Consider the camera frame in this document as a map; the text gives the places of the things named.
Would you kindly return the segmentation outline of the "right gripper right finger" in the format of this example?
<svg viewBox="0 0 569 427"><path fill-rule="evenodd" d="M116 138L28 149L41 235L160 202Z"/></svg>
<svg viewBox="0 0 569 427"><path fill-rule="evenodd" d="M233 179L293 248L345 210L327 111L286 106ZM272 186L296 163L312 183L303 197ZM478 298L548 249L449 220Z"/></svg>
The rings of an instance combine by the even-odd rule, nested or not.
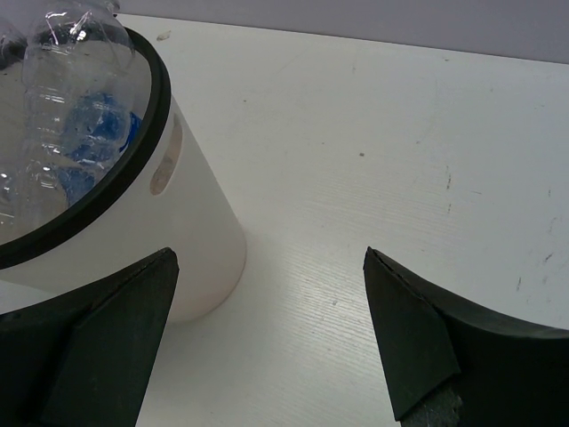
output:
<svg viewBox="0 0 569 427"><path fill-rule="evenodd" d="M364 276L401 425L567 425L566 330L490 310L372 248Z"/></svg>

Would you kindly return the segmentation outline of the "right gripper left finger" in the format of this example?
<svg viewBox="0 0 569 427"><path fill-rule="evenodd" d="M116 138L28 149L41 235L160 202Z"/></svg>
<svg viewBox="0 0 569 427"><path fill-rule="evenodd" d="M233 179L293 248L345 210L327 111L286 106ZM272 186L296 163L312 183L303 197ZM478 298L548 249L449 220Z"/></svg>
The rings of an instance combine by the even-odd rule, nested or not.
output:
<svg viewBox="0 0 569 427"><path fill-rule="evenodd" d="M134 426L179 265L162 249L1 316L3 426Z"/></svg>

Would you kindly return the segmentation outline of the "blue label bottle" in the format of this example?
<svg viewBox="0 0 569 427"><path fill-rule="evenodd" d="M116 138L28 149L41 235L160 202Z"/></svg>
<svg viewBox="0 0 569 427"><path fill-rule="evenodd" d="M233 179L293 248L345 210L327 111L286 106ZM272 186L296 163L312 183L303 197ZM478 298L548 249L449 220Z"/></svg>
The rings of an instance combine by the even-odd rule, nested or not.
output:
<svg viewBox="0 0 569 427"><path fill-rule="evenodd" d="M141 118L108 93L82 97L69 113L62 134L58 178L69 206L90 192L134 140Z"/></svg>

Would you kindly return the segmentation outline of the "large clear bottle white cap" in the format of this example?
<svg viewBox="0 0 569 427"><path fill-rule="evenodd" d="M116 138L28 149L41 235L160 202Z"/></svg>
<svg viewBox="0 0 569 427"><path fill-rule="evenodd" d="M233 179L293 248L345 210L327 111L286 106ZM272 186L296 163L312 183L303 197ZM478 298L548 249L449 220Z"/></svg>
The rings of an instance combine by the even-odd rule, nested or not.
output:
<svg viewBox="0 0 569 427"><path fill-rule="evenodd" d="M1 23L1 239L10 242L71 206L58 178L66 119L90 93L133 113L134 48L117 1L49 1L21 33Z"/></svg>

